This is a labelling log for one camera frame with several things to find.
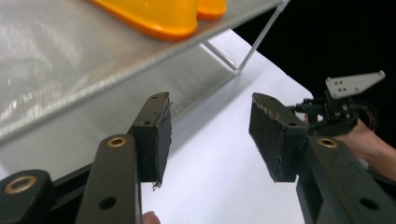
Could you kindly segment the black curtain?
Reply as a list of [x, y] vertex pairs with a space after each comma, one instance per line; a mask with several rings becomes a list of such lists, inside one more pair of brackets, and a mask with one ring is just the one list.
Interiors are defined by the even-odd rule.
[[378, 109], [376, 133], [396, 147], [396, 0], [291, 0], [259, 52], [316, 97], [327, 77], [383, 71], [358, 97]]

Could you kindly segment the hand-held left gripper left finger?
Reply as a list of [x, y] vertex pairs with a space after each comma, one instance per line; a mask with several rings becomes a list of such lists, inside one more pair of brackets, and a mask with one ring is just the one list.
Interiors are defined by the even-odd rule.
[[159, 187], [172, 143], [168, 92], [150, 96], [126, 134], [103, 139], [76, 224], [142, 224], [141, 184]]

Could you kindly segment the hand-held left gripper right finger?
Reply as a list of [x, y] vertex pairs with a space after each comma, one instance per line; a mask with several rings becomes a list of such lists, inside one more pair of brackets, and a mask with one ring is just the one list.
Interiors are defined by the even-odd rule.
[[310, 136], [277, 99], [252, 95], [248, 128], [275, 182], [296, 182], [305, 224], [396, 224], [396, 203], [347, 146]]

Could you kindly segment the metal two-tier shoe rack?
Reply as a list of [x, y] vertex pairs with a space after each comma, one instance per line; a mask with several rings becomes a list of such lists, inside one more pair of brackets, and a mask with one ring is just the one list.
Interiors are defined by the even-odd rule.
[[230, 31], [284, 2], [228, 0], [221, 19], [163, 41], [86, 0], [0, 0], [0, 179], [91, 163], [155, 93], [169, 93], [180, 119], [246, 64]]

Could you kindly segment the white table mat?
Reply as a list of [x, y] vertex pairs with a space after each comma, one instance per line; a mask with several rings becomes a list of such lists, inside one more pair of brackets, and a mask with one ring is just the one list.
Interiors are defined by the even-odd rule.
[[[210, 57], [187, 63], [180, 54], [0, 141], [0, 179], [28, 169], [58, 179], [90, 163], [104, 138], [128, 131], [150, 95], [167, 91], [177, 102], [192, 94], [198, 78], [224, 75], [224, 68], [210, 71]], [[172, 118], [163, 185], [143, 185], [144, 210], [162, 224], [304, 223], [295, 186], [273, 182], [248, 133], [255, 92], [285, 105], [311, 95], [260, 53], [219, 88], [205, 85], [195, 106]]]

